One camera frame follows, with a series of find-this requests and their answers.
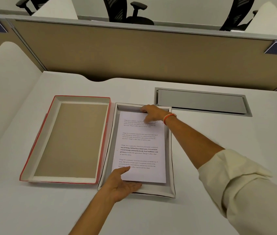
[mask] cream shirt sleeve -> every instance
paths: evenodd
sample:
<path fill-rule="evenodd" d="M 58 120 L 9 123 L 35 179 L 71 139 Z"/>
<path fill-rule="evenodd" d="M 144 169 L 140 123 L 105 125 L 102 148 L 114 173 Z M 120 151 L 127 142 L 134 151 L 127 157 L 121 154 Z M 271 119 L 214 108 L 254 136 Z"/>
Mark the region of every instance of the cream shirt sleeve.
<path fill-rule="evenodd" d="M 240 235 L 277 234 L 277 185 L 269 170 L 226 149 L 198 171 L 212 201 Z"/>

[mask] chair armrest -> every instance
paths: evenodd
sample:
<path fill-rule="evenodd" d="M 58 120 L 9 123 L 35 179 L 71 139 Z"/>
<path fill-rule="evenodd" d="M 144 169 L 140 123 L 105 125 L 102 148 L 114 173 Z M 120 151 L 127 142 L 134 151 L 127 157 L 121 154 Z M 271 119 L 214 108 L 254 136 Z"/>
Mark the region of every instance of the chair armrest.
<path fill-rule="evenodd" d="M 20 8 L 24 8 L 26 5 L 27 5 L 27 2 L 29 0 L 19 0 L 17 3 L 16 3 L 16 6 L 17 7 L 20 7 Z"/>
<path fill-rule="evenodd" d="M 147 8 L 147 5 L 137 2 L 137 1 L 133 1 L 130 4 L 131 4 L 131 6 L 134 7 L 134 9 L 137 9 L 137 10 L 139 10 L 139 9 L 145 10 Z"/>

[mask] beige partition panel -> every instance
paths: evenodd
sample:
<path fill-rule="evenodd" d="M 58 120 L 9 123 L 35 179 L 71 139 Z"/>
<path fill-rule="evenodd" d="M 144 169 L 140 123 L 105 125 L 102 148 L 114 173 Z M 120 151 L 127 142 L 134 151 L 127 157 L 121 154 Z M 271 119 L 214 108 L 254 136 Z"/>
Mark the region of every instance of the beige partition panel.
<path fill-rule="evenodd" d="M 32 53 L 27 49 L 27 47 L 23 44 L 23 42 L 19 39 L 18 35 L 13 31 L 10 27 L 9 23 L 6 19 L 0 18 L 0 23 L 3 27 L 7 30 L 8 33 L 0 33 L 0 45 L 6 41 L 13 42 L 17 44 L 23 52 L 32 60 L 32 62 L 41 70 L 43 71 L 43 67 L 39 64 L 39 62 L 35 59 Z"/>
<path fill-rule="evenodd" d="M 274 90 L 272 40 L 13 21 L 49 71 Z"/>

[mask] sheet of paper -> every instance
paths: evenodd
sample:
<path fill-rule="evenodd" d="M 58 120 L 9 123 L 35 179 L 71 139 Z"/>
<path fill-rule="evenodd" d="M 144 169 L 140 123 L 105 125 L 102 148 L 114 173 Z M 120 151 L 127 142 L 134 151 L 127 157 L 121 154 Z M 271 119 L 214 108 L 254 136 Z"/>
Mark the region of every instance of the sheet of paper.
<path fill-rule="evenodd" d="M 112 169 L 131 166 L 123 180 L 166 183 L 164 124 L 145 124 L 146 115 L 120 112 Z"/>

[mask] hand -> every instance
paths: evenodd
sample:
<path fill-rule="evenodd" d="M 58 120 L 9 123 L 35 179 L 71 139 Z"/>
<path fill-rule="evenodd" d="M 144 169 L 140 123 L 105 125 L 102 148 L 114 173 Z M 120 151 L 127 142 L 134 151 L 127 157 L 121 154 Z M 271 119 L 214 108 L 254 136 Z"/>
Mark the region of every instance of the hand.
<path fill-rule="evenodd" d="M 130 170 L 130 166 L 120 167 L 113 170 L 101 188 L 101 190 L 107 193 L 107 196 L 113 203 L 123 200 L 129 194 L 137 191 L 142 186 L 142 183 L 125 182 L 121 179 L 121 175 L 128 170 Z"/>
<path fill-rule="evenodd" d="M 167 114 L 170 114 L 170 112 L 160 109 L 155 105 L 145 105 L 141 108 L 141 112 L 148 113 L 144 119 L 145 123 L 158 120 L 162 121 Z"/>

